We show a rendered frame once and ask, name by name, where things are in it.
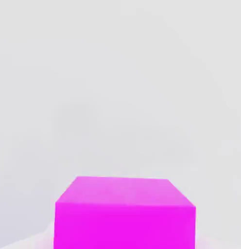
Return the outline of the small magenta cube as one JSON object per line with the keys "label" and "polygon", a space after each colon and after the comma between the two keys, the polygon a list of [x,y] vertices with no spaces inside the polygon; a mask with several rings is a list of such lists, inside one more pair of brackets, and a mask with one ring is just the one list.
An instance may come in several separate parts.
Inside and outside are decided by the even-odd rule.
{"label": "small magenta cube", "polygon": [[53,249],[195,249],[195,219],[167,179],[77,177],[55,203]]}

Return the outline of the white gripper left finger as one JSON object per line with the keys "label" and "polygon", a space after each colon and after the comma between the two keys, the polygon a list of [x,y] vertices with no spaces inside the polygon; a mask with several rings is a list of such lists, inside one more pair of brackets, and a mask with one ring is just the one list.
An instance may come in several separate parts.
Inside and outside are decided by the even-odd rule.
{"label": "white gripper left finger", "polygon": [[19,240],[0,249],[53,249],[54,222],[47,228],[31,237]]}

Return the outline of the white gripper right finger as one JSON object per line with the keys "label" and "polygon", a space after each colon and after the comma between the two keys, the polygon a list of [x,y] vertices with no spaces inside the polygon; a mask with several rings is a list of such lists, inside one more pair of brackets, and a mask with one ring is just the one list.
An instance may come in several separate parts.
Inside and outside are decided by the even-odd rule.
{"label": "white gripper right finger", "polygon": [[195,249],[215,249],[215,245],[209,240],[198,238]]}

